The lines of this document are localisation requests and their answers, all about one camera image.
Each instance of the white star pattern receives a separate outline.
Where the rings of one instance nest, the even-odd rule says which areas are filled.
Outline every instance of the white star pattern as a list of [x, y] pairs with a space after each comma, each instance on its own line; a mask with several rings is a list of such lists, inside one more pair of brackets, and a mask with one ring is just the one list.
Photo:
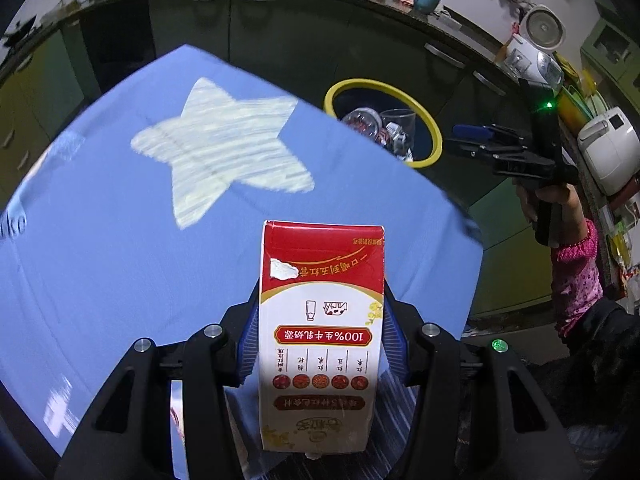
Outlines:
[[171, 165], [180, 229], [200, 220], [234, 181], [290, 193], [314, 188], [306, 167], [278, 138], [297, 103], [290, 96], [236, 101], [200, 78], [179, 117], [131, 139], [136, 152]]

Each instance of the plastic cup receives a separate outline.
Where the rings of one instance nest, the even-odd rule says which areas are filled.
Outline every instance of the plastic cup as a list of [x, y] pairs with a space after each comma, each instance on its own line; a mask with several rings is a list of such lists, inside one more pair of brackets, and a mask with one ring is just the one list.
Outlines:
[[393, 108], [380, 114], [382, 124], [386, 128], [389, 123], [398, 124], [406, 133], [407, 147], [414, 146], [415, 139], [415, 112], [409, 108]]

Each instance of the milk carton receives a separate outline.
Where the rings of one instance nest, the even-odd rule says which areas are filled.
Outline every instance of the milk carton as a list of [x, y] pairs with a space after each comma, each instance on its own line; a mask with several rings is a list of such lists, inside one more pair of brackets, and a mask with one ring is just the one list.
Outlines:
[[367, 445], [384, 292], [384, 229], [268, 221], [258, 311], [265, 450]]

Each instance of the cow icon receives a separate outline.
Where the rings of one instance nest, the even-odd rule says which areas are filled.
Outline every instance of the cow icon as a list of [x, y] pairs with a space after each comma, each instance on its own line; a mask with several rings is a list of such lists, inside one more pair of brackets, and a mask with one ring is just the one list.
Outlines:
[[346, 301], [325, 301], [324, 313], [328, 316], [340, 316], [347, 310]]

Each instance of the person's arm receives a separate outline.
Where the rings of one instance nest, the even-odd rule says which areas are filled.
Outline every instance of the person's arm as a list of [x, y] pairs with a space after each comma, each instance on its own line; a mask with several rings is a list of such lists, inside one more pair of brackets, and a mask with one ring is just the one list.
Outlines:
[[575, 188], [551, 186], [532, 194], [516, 186], [516, 193], [529, 221], [536, 221], [537, 199], [562, 205], [562, 246], [551, 251], [556, 328], [571, 354], [588, 355], [597, 383], [619, 381], [640, 365], [640, 317], [603, 297], [595, 264], [598, 234]]
[[535, 222], [538, 200], [562, 206], [560, 228], [561, 247], [551, 249], [551, 301], [556, 311], [556, 329], [566, 337], [578, 320], [602, 297], [602, 287], [595, 258], [598, 233], [594, 224], [584, 217], [580, 197], [574, 186], [549, 186], [527, 192], [516, 186], [522, 211]]

